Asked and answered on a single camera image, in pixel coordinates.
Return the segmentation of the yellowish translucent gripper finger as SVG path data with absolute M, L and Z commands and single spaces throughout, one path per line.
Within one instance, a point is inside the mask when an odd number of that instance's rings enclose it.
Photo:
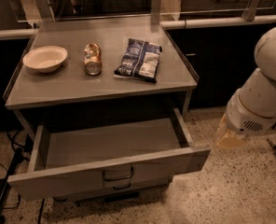
M 245 144 L 244 135 L 239 135 L 233 130 L 230 130 L 227 125 L 227 117 L 223 115 L 216 131 L 214 146 L 220 149 L 233 149 L 244 146 Z

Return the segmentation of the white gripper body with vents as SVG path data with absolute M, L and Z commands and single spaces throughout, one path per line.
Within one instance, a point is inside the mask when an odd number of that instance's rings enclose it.
M 240 89 L 229 99 L 225 115 L 230 130 L 249 135 L 265 133 L 276 121 L 276 118 L 264 118 L 250 112 L 242 104 Z

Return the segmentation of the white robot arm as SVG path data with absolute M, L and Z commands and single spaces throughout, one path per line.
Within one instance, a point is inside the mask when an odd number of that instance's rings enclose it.
M 255 45 L 256 69 L 229 99 L 214 144 L 231 149 L 247 135 L 266 133 L 276 123 L 276 27 Z

